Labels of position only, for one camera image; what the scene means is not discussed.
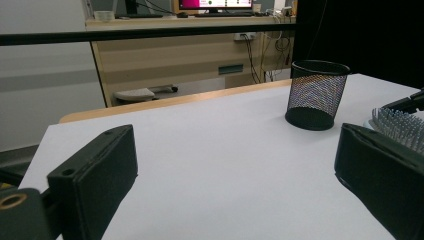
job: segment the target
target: table surface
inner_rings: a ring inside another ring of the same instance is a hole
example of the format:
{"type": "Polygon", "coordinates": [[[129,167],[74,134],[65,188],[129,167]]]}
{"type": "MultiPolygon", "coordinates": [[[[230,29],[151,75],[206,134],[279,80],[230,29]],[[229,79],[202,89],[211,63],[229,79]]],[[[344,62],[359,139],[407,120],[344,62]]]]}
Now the table surface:
{"type": "Polygon", "coordinates": [[[139,176],[104,239],[393,239],[338,182],[334,160],[342,123],[415,92],[350,75],[327,131],[285,121],[288,86],[52,125],[20,187],[46,190],[61,162],[133,124],[139,176]]]}

